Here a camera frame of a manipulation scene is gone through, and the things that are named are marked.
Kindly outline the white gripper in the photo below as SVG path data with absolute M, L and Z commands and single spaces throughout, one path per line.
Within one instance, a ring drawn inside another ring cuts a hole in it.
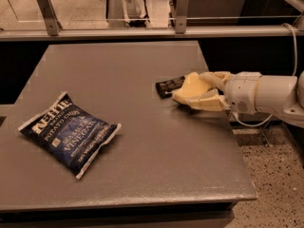
M 213 88 L 196 96 L 179 91 L 180 104 L 205 111 L 222 111 L 231 106 L 236 113 L 255 114 L 257 112 L 255 94 L 261 77 L 259 72 L 232 74 L 229 71 L 215 71 L 203 72 L 199 77 L 217 89 Z M 218 89 L 224 90 L 225 97 L 219 94 Z

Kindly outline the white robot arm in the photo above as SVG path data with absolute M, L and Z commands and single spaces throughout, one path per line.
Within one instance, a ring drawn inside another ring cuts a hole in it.
M 263 75 L 259 72 L 192 72 L 185 76 L 173 100 L 196 110 L 240 114 L 266 113 L 270 118 L 304 127 L 302 76 Z

